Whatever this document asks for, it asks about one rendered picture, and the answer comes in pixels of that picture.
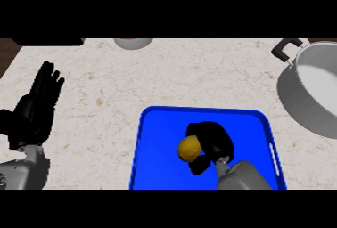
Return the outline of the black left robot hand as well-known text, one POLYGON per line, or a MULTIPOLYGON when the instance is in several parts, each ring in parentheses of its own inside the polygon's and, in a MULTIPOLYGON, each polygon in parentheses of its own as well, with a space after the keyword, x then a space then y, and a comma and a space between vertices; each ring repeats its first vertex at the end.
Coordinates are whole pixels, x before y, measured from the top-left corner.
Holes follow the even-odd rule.
POLYGON ((54 65, 45 61, 13 111, 0 109, 0 134, 7 136, 8 149, 41 145, 51 132, 54 105, 65 79, 54 65))

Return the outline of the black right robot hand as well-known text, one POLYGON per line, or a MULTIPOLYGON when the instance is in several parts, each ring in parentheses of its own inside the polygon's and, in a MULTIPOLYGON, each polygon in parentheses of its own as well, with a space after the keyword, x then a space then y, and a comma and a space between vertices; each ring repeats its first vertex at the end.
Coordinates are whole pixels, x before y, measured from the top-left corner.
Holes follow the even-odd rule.
POLYGON ((202 154, 187 164, 193 175, 201 175, 218 158, 235 158, 235 145, 223 126, 211 121, 189 123, 186 136, 195 135, 202 154))

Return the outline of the yellow lemon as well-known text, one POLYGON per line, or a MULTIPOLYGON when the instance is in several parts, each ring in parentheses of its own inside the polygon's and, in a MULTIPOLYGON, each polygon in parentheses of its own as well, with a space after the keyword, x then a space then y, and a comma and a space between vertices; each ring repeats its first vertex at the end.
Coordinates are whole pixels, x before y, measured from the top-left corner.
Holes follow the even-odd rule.
POLYGON ((187 136, 177 146, 177 155, 184 162, 192 162, 201 152, 201 146, 198 137, 195 135, 187 136))

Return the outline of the blue tray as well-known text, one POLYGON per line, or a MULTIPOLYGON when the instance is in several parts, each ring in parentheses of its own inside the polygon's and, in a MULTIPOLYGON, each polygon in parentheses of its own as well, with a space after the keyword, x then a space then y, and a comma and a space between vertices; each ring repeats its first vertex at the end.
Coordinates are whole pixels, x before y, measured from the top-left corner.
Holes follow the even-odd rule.
POLYGON ((249 162, 272 189, 286 188, 270 123, 255 110, 149 106, 139 119, 130 185, 131 190, 214 190, 215 167, 201 175, 190 173, 175 153, 190 123, 218 123, 235 144, 233 162, 249 162))

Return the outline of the grey metal pot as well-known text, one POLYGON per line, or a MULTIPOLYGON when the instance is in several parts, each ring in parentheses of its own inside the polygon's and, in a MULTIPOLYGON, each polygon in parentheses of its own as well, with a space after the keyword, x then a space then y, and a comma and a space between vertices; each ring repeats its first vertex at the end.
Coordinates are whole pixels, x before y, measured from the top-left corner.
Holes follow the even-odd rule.
POLYGON ((311 133, 337 139, 337 43, 283 38, 270 54, 288 63, 277 78, 282 106, 311 133))

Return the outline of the black appliance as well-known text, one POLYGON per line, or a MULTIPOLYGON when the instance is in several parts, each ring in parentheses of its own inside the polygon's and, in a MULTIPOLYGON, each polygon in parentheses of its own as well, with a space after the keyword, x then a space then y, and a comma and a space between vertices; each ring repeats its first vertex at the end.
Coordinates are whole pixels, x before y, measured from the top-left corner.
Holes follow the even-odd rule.
POLYGON ((84 38, 13 38, 22 46, 76 46, 84 44, 84 38))

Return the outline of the white bowl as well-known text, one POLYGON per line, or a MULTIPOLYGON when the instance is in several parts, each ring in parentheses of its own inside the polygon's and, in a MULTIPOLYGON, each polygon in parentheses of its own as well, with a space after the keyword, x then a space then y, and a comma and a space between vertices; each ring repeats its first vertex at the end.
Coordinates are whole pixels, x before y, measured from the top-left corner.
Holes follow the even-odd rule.
POLYGON ((149 43, 150 38, 116 38, 115 44, 125 50, 137 50, 143 48, 149 43))

